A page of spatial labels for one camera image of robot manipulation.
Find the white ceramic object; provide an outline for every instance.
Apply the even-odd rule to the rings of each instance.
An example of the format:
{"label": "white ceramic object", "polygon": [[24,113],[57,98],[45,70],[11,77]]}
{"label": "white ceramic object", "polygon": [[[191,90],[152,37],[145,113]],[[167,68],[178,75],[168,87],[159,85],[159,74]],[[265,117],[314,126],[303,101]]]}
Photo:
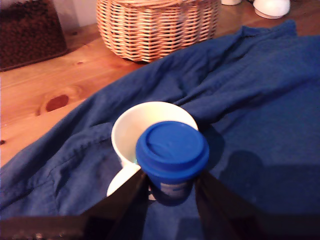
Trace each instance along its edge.
{"label": "white ceramic object", "polygon": [[123,168],[110,183],[107,197],[139,171],[140,166],[135,164],[137,141],[148,127],[163,121],[181,122],[198,130],[195,120],[187,111],[162,101],[144,102],[133,106],[115,121],[111,131],[111,142]]}
{"label": "white ceramic object", "polygon": [[237,5],[237,4],[241,3],[241,1],[242,0],[221,0],[221,4],[232,6],[232,5]]}
{"label": "white ceramic object", "polygon": [[290,11],[290,0],[255,0],[254,10],[266,19],[279,19]]}

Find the blue lid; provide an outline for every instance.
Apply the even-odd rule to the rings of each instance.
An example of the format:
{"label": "blue lid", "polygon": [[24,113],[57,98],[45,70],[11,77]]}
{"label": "blue lid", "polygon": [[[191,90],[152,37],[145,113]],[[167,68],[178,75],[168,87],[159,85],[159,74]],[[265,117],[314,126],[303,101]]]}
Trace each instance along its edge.
{"label": "blue lid", "polygon": [[186,180],[204,169],[209,145],[193,127],[163,121],[150,126],[138,139],[136,158],[148,175]]}

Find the dark container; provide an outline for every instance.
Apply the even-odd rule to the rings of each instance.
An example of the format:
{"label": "dark container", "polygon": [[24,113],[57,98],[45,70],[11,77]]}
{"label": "dark container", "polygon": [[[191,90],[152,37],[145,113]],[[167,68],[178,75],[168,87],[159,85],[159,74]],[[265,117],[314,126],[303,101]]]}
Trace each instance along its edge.
{"label": "dark container", "polygon": [[55,58],[67,44],[51,0],[14,2],[0,11],[0,71]]}

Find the blue denim shirt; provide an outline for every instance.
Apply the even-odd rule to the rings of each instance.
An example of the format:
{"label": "blue denim shirt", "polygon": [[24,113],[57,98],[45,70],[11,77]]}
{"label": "blue denim shirt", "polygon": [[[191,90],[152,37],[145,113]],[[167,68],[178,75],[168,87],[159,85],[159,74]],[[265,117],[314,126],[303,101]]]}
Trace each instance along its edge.
{"label": "blue denim shirt", "polygon": [[[121,169],[111,129],[148,101],[174,103],[210,146],[207,168],[268,213],[320,214],[320,36],[242,27],[106,86],[1,168],[0,217],[78,215]],[[148,208],[143,239],[203,239],[194,191]]]}

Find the wood grain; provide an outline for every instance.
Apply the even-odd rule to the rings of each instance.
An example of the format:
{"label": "wood grain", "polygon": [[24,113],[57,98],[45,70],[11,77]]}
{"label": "wood grain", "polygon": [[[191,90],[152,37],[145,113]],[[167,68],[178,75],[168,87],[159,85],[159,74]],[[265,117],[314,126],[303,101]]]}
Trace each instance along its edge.
{"label": "wood grain", "polygon": [[[290,13],[277,20],[257,16],[245,0],[236,6],[221,5],[215,36],[234,33],[242,25],[273,27],[287,19],[296,21],[300,36],[319,35],[320,1],[291,3]],[[96,24],[66,32],[65,38],[68,54],[0,73],[1,139],[5,140],[0,147],[1,166],[87,97],[143,66],[109,51]]]}

